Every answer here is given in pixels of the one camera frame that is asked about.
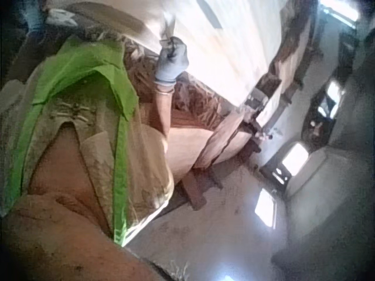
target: wall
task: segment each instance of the wall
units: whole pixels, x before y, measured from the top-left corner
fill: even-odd
[[[189,280],[279,281],[282,273],[270,262],[286,245],[285,206],[277,200],[276,229],[254,213],[265,184],[239,166],[236,158],[213,166],[224,189],[205,193],[207,205],[193,211],[190,205],[150,223],[130,244],[141,257],[167,268],[171,261],[190,266]]]
[[[373,159],[326,153],[287,203],[289,246],[273,257],[296,280],[355,280],[374,262]]]
[[[274,262],[296,280],[355,280],[375,262],[374,62],[348,80],[330,145],[288,186],[289,245]]]
[[[358,153],[324,149],[326,159],[288,201],[289,239],[299,241],[356,196],[371,187],[371,161]]]
[[[265,165],[281,148],[301,138],[302,124],[310,106],[310,100],[326,82],[338,65],[340,26],[329,21],[322,35],[321,49],[324,52],[322,60],[313,58],[303,79],[303,90],[297,90],[288,106],[270,133],[273,139],[262,142],[261,153],[254,153],[250,158],[250,166]]]

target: cloth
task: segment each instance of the cloth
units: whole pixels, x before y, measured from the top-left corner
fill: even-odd
[[[27,193],[39,156],[65,122],[72,122],[77,131],[90,179],[116,243],[124,244],[127,232],[144,227],[149,217],[166,205],[173,192],[164,158],[166,141],[161,133],[140,124],[137,96],[127,80],[122,54],[118,42],[92,44],[70,39],[56,57],[34,71],[26,85],[11,81],[4,87],[2,97],[9,101],[4,103],[0,118],[8,136],[2,137],[2,155],[4,152],[8,167],[3,176],[11,170],[12,176],[3,190],[2,198],[8,200],[2,215]],[[98,78],[101,84],[87,83],[89,79],[100,81]],[[32,96],[31,109],[22,122],[19,109],[27,108]],[[19,140],[11,137],[17,133],[11,133],[8,120],[23,123]],[[12,148],[18,151],[14,159],[5,153],[14,152]]]

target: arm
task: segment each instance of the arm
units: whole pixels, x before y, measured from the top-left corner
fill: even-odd
[[[171,128],[172,97],[176,78],[189,65],[186,45],[177,37],[163,47],[156,65],[155,92],[150,112],[150,125],[168,138]]]
[[[154,100],[150,112],[150,126],[168,138],[171,128],[172,97],[174,85],[162,86],[155,84]]]

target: wrist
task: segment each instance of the wrist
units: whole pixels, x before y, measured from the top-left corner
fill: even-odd
[[[173,95],[175,92],[175,84],[172,85],[162,85],[155,82],[155,92],[160,95]]]

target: latex glove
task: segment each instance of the latex glove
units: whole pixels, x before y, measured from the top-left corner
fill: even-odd
[[[23,0],[21,12],[28,24],[29,33],[43,33],[45,28],[45,14],[42,11],[40,0]]]
[[[181,39],[171,37],[160,52],[156,65],[155,83],[159,85],[174,85],[176,78],[189,66],[186,45]]]

